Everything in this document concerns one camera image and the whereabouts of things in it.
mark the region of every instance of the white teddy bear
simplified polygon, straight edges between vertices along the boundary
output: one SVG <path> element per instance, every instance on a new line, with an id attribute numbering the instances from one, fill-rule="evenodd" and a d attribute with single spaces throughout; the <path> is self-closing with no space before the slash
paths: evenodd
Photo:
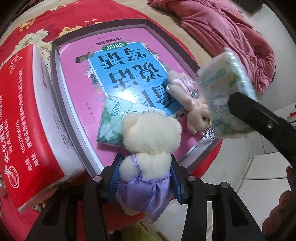
<path id="1" fill-rule="evenodd" d="M 121 205 L 126 213 L 126 207 L 148 212 L 154 222 L 173 196 L 171 153 L 180 145 L 182 127 L 176 119 L 157 113 L 128 114 L 122 127 L 123 144 L 133 154 L 119 167 Z"/>

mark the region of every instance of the tissue package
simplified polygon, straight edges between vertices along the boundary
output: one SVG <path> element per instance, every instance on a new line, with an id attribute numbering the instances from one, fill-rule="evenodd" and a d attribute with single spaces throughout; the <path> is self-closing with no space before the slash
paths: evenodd
<path id="1" fill-rule="evenodd" d="M 215 57 L 206 67 L 199 69 L 199 87 L 209 106 L 211 123 L 216 137 L 240 138 L 253 129 L 230 113 L 231 94 L 241 92 L 257 101 L 252 84 L 239 58 L 230 50 Z"/>
<path id="2" fill-rule="evenodd" d="M 139 103 L 115 97 L 107 96 L 102 108 L 97 141 L 110 145 L 123 147 L 122 125 L 121 122 L 129 113 L 154 112 L 165 115 L 166 112 L 154 107 L 145 106 Z"/>

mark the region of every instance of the white wall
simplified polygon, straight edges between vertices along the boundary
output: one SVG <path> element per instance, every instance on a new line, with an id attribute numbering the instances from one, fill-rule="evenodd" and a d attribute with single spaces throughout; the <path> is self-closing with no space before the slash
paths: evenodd
<path id="1" fill-rule="evenodd" d="M 259 96 L 259 101 L 271 111 L 276 111 L 296 102 L 296 45 L 288 31 L 265 4 L 251 15 L 234 4 L 244 14 L 244 18 L 259 31 L 274 51 L 276 76 L 267 91 Z"/>

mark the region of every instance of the white tissue pack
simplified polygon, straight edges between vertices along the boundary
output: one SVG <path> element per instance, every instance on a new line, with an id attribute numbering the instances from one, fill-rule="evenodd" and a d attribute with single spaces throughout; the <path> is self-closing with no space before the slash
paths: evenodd
<path id="1" fill-rule="evenodd" d="M 240 138 L 253 129 L 230 113 L 231 94 L 241 92 L 257 101 L 257 96 L 239 58 L 229 49 L 198 70 L 199 90 L 209 106 L 211 124 L 218 138 Z"/>

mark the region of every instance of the plush toy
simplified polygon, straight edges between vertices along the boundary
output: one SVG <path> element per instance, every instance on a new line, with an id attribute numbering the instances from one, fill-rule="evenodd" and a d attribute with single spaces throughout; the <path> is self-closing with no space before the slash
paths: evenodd
<path id="1" fill-rule="evenodd" d="M 192 134 L 206 130 L 210 125 L 209 108 L 199 96 L 197 83 L 186 74 L 174 70 L 168 72 L 166 91 L 189 111 L 187 127 Z"/>
<path id="2" fill-rule="evenodd" d="M 130 113 L 123 118 L 122 129 L 123 144 L 132 153 L 119 167 L 123 210 L 147 212 L 153 223 L 173 197 L 171 153 L 180 145 L 182 128 L 172 117 Z"/>

